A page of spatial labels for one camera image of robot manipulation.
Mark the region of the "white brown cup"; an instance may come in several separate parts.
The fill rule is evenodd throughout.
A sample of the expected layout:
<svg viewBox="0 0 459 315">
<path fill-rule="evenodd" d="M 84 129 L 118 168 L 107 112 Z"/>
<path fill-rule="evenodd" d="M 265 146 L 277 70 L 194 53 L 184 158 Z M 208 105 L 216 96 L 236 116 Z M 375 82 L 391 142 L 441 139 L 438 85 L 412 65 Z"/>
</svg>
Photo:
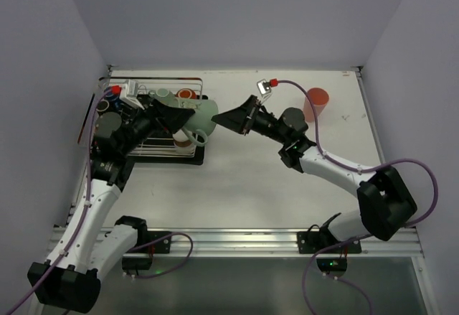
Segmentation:
<svg viewBox="0 0 459 315">
<path fill-rule="evenodd" d="M 192 149 L 195 144 L 189 139 L 189 137 L 182 131 L 179 130 L 172 135 L 174 146 L 177 149 Z"/>
</svg>

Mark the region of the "large green mug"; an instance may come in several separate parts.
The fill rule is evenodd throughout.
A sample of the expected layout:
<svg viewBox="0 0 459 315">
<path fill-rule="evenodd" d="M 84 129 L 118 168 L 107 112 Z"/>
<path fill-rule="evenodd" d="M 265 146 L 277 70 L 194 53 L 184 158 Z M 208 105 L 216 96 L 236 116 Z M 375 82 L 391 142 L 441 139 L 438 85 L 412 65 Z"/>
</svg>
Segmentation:
<svg viewBox="0 0 459 315">
<path fill-rule="evenodd" d="M 194 114 L 181 130 L 194 145 L 205 146 L 216 127 L 212 118 L 219 112 L 217 103 L 206 99 L 177 98 L 177 100 L 179 108 L 194 110 Z"/>
</svg>

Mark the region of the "pink plastic cup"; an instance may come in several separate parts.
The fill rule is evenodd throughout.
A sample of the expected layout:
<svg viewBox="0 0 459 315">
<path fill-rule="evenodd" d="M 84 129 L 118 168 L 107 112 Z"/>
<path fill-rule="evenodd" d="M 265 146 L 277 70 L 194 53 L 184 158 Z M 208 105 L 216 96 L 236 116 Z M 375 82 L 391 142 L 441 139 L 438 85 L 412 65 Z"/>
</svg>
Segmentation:
<svg viewBox="0 0 459 315">
<path fill-rule="evenodd" d="M 307 91 L 308 98 L 303 105 L 303 114 L 307 123 L 313 123 L 327 106 L 329 94 L 322 88 L 311 88 Z"/>
</svg>

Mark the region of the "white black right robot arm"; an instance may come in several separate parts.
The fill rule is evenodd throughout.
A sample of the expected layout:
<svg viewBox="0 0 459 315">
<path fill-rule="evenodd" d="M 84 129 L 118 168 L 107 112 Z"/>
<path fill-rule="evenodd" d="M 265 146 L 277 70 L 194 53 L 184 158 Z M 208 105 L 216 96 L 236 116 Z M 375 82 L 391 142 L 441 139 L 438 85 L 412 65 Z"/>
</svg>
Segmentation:
<svg viewBox="0 0 459 315">
<path fill-rule="evenodd" d="M 287 108 L 280 117 L 268 113 L 256 96 L 241 106 L 212 117 L 217 125 L 247 135 L 254 131 L 281 144 L 281 161 L 290 169 L 330 182 L 355 196 L 359 208 L 338 213 L 320 226 L 327 245 L 365 235 L 388 241 L 417 211 L 417 205 L 399 172 L 392 166 L 364 172 L 347 160 L 329 161 L 318 145 L 307 138 L 302 110 Z"/>
</svg>

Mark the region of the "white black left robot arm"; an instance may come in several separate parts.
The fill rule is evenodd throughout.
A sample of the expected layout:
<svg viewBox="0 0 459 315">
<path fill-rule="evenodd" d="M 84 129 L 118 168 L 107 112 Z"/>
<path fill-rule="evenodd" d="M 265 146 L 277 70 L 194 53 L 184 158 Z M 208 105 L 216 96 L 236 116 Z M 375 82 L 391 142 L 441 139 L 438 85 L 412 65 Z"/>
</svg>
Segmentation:
<svg viewBox="0 0 459 315">
<path fill-rule="evenodd" d="M 195 114 L 158 100 L 124 121 L 117 112 L 98 115 L 90 127 L 87 184 L 64 234 L 45 262 L 33 263 L 27 277 L 44 305 L 88 313 L 100 295 L 103 279 L 126 253 L 170 241 L 172 232 L 153 239 L 146 221 L 121 217 L 101 243 L 96 240 L 105 219 L 121 196 L 134 162 L 129 154 L 153 132 L 176 133 Z"/>
</svg>

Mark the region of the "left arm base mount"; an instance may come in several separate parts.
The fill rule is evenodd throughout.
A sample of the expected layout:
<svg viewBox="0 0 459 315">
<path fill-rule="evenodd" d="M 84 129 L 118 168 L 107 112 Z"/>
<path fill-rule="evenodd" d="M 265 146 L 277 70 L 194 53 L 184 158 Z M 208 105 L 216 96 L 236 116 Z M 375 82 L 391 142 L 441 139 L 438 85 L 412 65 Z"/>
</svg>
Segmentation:
<svg viewBox="0 0 459 315">
<path fill-rule="evenodd" d="M 141 233 L 130 253 L 169 254 L 171 247 L 170 231 L 145 231 Z"/>
</svg>

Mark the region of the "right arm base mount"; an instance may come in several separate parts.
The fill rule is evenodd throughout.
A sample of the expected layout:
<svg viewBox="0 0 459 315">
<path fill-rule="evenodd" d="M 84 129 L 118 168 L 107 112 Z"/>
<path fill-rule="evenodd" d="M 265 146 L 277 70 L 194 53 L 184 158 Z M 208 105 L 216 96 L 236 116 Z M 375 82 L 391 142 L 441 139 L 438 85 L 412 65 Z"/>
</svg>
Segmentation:
<svg viewBox="0 0 459 315">
<path fill-rule="evenodd" d="M 340 244 L 327 229 L 322 229 L 318 225 L 311 225 L 306 230 L 296 233 L 296 243 L 300 254 L 313 254 L 327 248 L 325 253 L 362 253 L 361 243 L 353 241 L 347 245 Z"/>
</svg>

